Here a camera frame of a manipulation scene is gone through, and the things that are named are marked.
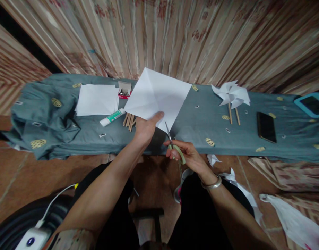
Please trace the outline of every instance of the person's left hand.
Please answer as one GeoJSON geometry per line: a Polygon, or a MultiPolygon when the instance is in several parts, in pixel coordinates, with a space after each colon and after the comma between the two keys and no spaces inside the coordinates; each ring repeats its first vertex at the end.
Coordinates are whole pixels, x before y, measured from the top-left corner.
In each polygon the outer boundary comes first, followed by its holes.
{"type": "Polygon", "coordinates": [[[133,140],[148,146],[155,132],[156,123],[164,116],[164,112],[157,112],[151,119],[144,120],[141,117],[136,118],[136,132],[133,140]]]}

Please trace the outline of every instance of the table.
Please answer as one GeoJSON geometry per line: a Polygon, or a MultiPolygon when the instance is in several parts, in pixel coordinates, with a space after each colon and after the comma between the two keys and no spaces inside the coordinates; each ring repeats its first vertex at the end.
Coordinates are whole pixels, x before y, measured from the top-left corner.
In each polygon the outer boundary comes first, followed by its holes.
{"type": "MultiPolygon", "coordinates": [[[[120,81],[130,82],[132,87],[136,84],[135,80],[120,81]]],[[[19,98],[22,105],[12,107],[13,128],[4,133],[10,145],[32,151],[38,160],[118,154],[132,140],[135,128],[129,132],[122,126],[124,116],[106,127],[99,123],[106,116],[76,117],[78,83],[115,84],[118,87],[117,79],[78,74],[54,74],[41,82],[28,83],[19,98]],[[62,106],[53,106],[52,98],[59,100],[62,106]],[[46,143],[32,149],[31,142],[38,140],[46,140],[46,143]]],[[[187,95],[171,129],[172,138],[192,142],[198,152],[204,154],[319,162],[319,118],[312,119],[293,103],[298,96],[249,92],[251,106],[242,104],[238,107],[241,123],[238,126],[234,110],[232,125],[222,118],[229,115],[228,107],[219,106],[222,100],[213,93],[211,86],[197,87],[199,91],[191,88],[187,95]],[[257,112],[275,115],[276,144],[258,136],[257,112]],[[215,146],[210,146],[206,138],[213,140],[215,146]]],[[[126,102],[120,99],[119,108],[126,102]]],[[[145,154],[165,154],[166,146],[162,144],[165,140],[166,133],[156,129],[145,154]]]]}

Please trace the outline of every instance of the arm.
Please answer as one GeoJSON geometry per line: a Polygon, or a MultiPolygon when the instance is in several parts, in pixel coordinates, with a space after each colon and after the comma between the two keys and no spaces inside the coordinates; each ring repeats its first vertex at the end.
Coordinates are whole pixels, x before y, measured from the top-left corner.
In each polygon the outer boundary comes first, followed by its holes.
{"type": "Polygon", "coordinates": [[[55,234],[68,229],[87,229],[97,235],[107,222],[139,157],[149,145],[156,123],[164,113],[146,121],[137,117],[133,140],[86,189],[55,234]]]}
{"type": "MultiPolygon", "coordinates": [[[[217,176],[207,166],[192,143],[178,140],[172,142],[182,150],[186,165],[199,175],[204,185],[209,186],[217,182],[217,176]]],[[[180,159],[175,149],[168,149],[166,156],[170,159],[173,156],[180,159]]],[[[221,224],[235,250],[276,249],[253,216],[232,196],[224,185],[208,192],[221,224]]]]}

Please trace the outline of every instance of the sleeve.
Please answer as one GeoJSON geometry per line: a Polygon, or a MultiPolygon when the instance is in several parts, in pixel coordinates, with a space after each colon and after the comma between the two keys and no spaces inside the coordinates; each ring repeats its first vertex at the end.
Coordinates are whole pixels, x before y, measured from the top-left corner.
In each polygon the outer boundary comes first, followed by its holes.
{"type": "Polygon", "coordinates": [[[42,250],[93,250],[95,239],[92,232],[84,229],[62,231],[51,237],[42,250]]]}

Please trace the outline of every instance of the scissors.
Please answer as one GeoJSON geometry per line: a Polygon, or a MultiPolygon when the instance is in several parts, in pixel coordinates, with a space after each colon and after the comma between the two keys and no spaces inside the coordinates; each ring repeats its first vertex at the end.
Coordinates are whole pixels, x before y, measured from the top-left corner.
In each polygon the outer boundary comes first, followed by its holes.
{"type": "Polygon", "coordinates": [[[184,165],[186,163],[184,154],[183,154],[183,152],[180,150],[180,148],[177,145],[174,145],[172,143],[169,128],[167,127],[166,121],[164,121],[164,122],[165,122],[166,129],[167,129],[167,136],[169,137],[169,140],[170,140],[170,144],[169,144],[168,148],[170,150],[172,150],[174,148],[175,150],[178,151],[178,153],[180,154],[180,157],[181,157],[180,163],[184,165]]]}

